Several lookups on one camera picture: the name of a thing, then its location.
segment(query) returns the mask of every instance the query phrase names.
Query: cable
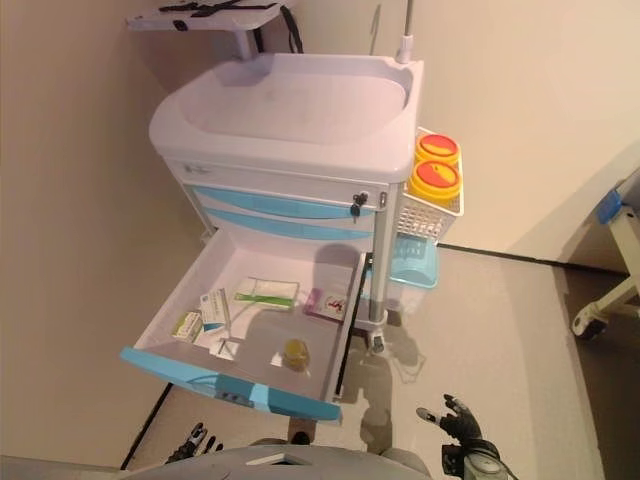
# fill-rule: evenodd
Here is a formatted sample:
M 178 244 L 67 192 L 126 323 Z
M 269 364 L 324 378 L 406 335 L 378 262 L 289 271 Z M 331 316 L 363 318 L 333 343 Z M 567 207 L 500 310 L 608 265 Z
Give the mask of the cable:
M 258 53 L 264 53 L 264 39 L 260 27 L 253 30 L 253 39 L 256 41 L 256 49 Z
M 204 447 L 204 450 L 202 451 L 202 455 L 209 453 L 209 450 L 211 450 L 211 447 L 213 447 L 214 443 L 216 443 L 216 436 L 211 435 L 211 437 L 209 438 L 209 441 L 207 442 L 207 445 Z
M 284 5 L 281 5 L 280 13 L 282 14 L 282 18 L 284 18 L 284 21 L 287 24 L 287 28 L 289 29 L 289 48 L 291 49 L 291 52 L 304 53 L 304 48 L 302 47 L 302 38 L 300 38 L 300 30 L 298 29 L 295 18 L 293 18 L 291 10 L 289 10 Z
M 516 474 L 511 471 L 511 469 L 509 468 L 509 465 L 504 463 L 499 458 L 494 457 L 493 455 L 488 455 L 487 452 L 485 452 L 484 450 L 476 450 L 476 449 L 472 448 L 471 450 L 468 451 L 468 453 L 475 453 L 476 455 L 481 455 L 481 456 L 483 456 L 485 458 L 490 458 L 491 460 L 493 460 L 495 462 L 498 462 L 500 465 L 502 465 L 504 467 L 504 469 L 511 476 L 511 478 L 513 478 L 513 480 L 520 480 L 518 477 L 516 477 Z
M 407 0 L 407 16 L 404 20 L 405 35 L 411 35 L 411 20 L 413 20 L 413 0 Z

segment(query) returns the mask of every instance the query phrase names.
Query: blue drawer handle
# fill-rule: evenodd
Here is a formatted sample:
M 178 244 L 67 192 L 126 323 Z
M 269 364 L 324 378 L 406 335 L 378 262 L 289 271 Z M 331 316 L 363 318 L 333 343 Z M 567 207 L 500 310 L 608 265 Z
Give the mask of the blue drawer handle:
M 193 190 L 207 197 L 214 198 L 224 203 L 244 208 L 254 212 L 279 215 L 291 218 L 351 218 L 349 207 L 327 205 L 306 200 L 290 200 L 288 198 L 272 197 L 255 193 L 221 190 L 218 188 L 194 186 Z M 372 210 L 361 209 L 360 215 L 371 215 Z
M 282 220 L 225 212 L 224 210 L 217 210 L 215 208 L 205 207 L 205 211 L 222 220 L 235 223 L 236 225 L 260 232 L 271 233 L 273 235 L 281 235 L 283 237 L 304 238 L 307 240 L 356 240 L 358 238 L 371 236 L 371 232 L 285 222 Z
M 314 420 L 337 420 L 340 407 L 231 377 L 160 355 L 125 348 L 120 358 L 180 387 L 265 412 Z

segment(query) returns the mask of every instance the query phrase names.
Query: beige wall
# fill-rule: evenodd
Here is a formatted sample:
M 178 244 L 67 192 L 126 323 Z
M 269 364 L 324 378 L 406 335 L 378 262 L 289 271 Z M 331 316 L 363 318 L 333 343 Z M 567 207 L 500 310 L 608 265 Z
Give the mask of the beige wall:
M 118 358 L 200 249 L 147 139 L 149 3 L 2 2 L 5 455 L 119 466 L 164 386 Z
M 298 9 L 306 50 L 394 55 L 404 1 Z M 623 268 L 583 221 L 640 165 L 640 3 L 415 0 L 420 123 L 465 151 L 466 213 L 445 242 Z

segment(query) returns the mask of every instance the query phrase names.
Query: gray floor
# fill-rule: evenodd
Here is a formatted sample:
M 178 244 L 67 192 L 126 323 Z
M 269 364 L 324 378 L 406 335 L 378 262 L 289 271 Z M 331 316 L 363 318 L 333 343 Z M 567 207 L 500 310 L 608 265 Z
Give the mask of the gray floor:
M 421 456 L 434 478 L 450 439 L 415 408 L 462 398 L 485 437 L 521 479 L 640 478 L 640 322 L 612 322 L 576 345 L 569 319 L 616 278 L 440 249 L 431 291 L 393 284 L 389 355 L 355 338 L 341 426 L 318 425 L 315 443 Z M 130 463 L 162 462 L 202 421 L 225 448 L 286 437 L 288 419 L 174 388 Z
M 115 480 L 118 476 L 115 468 L 0 456 L 3 480 Z

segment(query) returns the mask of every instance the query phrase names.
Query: wheel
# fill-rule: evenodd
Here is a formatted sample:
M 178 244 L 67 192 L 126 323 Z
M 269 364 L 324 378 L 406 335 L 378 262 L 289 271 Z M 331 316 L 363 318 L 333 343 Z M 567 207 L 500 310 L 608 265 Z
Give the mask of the wheel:
M 602 314 L 594 302 L 584 307 L 571 324 L 571 330 L 580 340 L 591 340 L 602 333 L 608 325 L 607 317 Z
M 385 342 L 384 336 L 382 335 L 382 329 L 367 332 L 367 342 L 371 353 L 375 355 L 382 355 L 384 353 Z

